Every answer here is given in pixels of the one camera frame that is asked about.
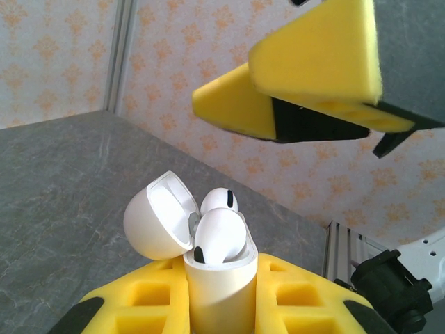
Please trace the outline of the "white earbud charging case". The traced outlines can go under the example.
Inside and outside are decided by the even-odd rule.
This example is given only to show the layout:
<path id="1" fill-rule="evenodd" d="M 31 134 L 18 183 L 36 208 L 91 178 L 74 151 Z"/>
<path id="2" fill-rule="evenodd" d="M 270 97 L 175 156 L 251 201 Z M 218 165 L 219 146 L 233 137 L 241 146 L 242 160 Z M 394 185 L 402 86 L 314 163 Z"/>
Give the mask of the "white earbud charging case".
<path id="1" fill-rule="evenodd" d="M 124 232 L 131 246 L 148 259 L 184 261 L 194 334 L 252 334 L 259 254 L 244 215 L 236 212 L 247 231 L 242 251 L 211 266 L 194 260 L 195 233 L 203 217 L 200 207 L 169 170 L 130 200 Z"/>

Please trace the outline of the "aluminium corner post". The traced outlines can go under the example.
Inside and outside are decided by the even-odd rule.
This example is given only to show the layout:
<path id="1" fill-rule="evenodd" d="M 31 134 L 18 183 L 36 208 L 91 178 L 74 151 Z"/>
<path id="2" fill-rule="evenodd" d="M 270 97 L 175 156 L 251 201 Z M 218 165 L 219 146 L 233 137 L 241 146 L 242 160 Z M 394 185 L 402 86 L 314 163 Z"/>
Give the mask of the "aluminium corner post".
<path id="1" fill-rule="evenodd" d="M 115 114 L 137 0 L 118 0 L 108 62 L 103 110 Z"/>

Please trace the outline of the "white wireless earbud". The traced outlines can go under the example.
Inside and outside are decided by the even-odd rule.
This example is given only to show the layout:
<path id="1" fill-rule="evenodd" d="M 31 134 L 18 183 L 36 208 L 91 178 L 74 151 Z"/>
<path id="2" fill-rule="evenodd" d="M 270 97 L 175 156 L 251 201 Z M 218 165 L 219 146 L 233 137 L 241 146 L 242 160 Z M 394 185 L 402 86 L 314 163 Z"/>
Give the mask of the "white wireless earbud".
<path id="1" fill-rule="evenodd" d="M 216 208 L 200 220 L 195 233 L 194 260 L 211 266 L 236 257 L 246 242 L 243 219 L 234 211 Z"/>
<path id="2" fill-rule="evenodd" d="M 202 201 L 200 213 L 204 216 L 208 211 L 217 208 L 238 211 L 238 201 L 232 190 L 220 187 L 208 192 Z"/>

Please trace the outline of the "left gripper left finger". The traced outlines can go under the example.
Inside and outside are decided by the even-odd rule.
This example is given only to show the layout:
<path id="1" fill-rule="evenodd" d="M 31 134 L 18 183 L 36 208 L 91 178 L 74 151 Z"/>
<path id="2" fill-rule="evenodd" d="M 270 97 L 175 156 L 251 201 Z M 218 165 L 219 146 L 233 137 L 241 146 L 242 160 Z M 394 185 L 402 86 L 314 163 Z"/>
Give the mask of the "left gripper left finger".
<path id="1" fill-rule="evenodd" d="M 153 261 L 92 290 L 47 334 L 191 334 L 184 261 Z"/>

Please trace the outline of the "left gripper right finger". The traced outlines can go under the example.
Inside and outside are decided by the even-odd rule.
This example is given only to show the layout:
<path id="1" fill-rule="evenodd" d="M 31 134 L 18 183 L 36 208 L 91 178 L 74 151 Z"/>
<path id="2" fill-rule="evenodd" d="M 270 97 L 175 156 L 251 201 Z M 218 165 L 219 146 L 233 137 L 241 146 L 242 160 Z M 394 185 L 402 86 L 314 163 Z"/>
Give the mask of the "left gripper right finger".
<path id="1" fill-rule="evenodd" d="M 255 334 L 396 334 L 359 294 L 261 253 Z"/>

